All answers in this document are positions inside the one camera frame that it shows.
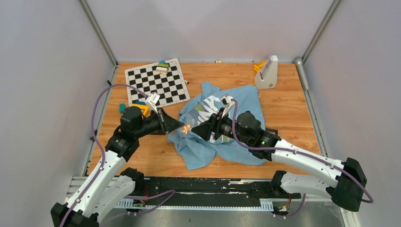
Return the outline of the black square frame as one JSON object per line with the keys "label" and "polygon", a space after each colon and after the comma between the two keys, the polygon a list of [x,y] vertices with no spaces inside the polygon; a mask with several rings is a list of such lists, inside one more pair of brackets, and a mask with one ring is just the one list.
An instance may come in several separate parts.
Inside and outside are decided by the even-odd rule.
{"label": "black square frame", "polygon": [[276,130],[276,129],[266,128],[265,130],[269,133],[272,133],[272,134],[278,136],[278,130]]}

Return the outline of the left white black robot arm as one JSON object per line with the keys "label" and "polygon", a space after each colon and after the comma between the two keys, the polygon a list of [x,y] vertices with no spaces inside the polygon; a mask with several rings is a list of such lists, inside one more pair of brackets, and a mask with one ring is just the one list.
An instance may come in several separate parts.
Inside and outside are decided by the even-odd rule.
{"label": "left white black robot arm", "polygon": [[138,107],[126,108],[95,170],[64,204],[56,203],[52,207],[54,226],[98,227],[125,196],[142,194],[144,174],[136,169],[125,169],[112,186],[109,183],[138,149],[140,138],[149,134],[166,135],[183,126],[183,122],[162,108],[152,111],[148,117]]}

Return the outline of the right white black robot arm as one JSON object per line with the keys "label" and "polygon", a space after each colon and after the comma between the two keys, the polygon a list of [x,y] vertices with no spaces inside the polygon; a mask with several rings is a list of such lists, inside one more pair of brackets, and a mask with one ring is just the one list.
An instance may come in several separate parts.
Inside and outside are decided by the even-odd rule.
{"label": "right white black robot arm", "polygon": [[239,114],[235,121],[219,111],[194,127],[192,132],[204,140],[227,136],[238,140],[259,159],[283,163],[308,173],[300,176],[277,171],[270,184],[275,197],[283,197],[286,193],[312,194],[331,199],[337,206],[352,212],[358,212],[361,203],[373,201],[371,196],[363,199],[367,193],[367,178],[356,159],[348,157],[341,161],[299,148],[264,130],[250,111]]}

